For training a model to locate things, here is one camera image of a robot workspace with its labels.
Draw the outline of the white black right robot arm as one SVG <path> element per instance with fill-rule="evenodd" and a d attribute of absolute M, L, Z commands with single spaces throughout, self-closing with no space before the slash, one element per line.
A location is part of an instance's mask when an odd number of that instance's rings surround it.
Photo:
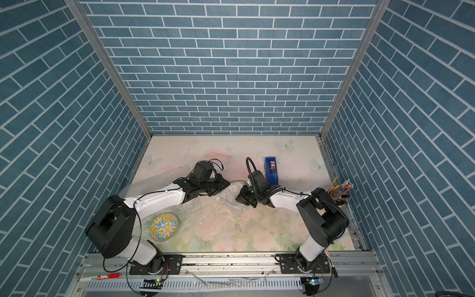
<path fill-rule="evenodd" d="M 308 238 L 296 250 L 294 261 L 303 272 L 317 266 L 317 258 L 337 239 L 344 235 L 350 221 L 340 206 L 326 192 L 316 188 L 311 192 L 296 192 L 279 185 L 271 185 L 260 171 L 248 175 L 236 201 L 287 209 L 300 214 L 309 232 Z"/>

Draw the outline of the blue tape dispenser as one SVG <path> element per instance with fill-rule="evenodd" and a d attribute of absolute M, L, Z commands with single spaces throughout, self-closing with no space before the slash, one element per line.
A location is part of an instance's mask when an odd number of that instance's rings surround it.
<path fill-rule="evenodd" d="M 265 158 L 265 177 L 266 180 L 272 185 L 278 185 L 278 170 L 277 170 L 277 160 L 275 157 L 266 157 Z"/>

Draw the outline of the clear bubble wrap sheet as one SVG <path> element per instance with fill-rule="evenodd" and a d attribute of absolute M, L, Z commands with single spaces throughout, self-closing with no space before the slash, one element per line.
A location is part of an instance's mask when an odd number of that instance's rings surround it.
<path fill-rule="evenodd" d="M 191 245 L 196 241 L 199 246 L 219 245 L 219 251 L 241 251 L 256 242 L 263 234 L 262 207 L 253 208 L 236 201 L 247 178 L 246 167 L 228 169 L 225 176 L 231 179 L 231 185 L 217 195 L 199 196 L 181 205 L 141 215 L 143 239 L 152 239 L 150 228 L 159 215 L 171 213 L 177 216 L 179 226 L 173 237 L 163 244 L 175 248 L 183 245 L 183 250 L 191 251 L 195 250 Z"/>

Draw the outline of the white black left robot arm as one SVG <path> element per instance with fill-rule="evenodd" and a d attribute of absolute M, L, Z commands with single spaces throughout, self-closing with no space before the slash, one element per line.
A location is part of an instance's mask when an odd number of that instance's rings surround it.
<path fill-rule="evenodd" d="M 142 266 L 147 274 L 163 271 L 163 253 L 142 238 L 142 219 L 167 207 L 181 205 L 199 196 L 214 196 L 230 182 L 215 168 L 214 159 L 200 161 L 185 177 L 162 189 L 136 197 L 108 197 L 85 228 L 87 238 L 104 259 L 125 257 L 128 263 Z"/>

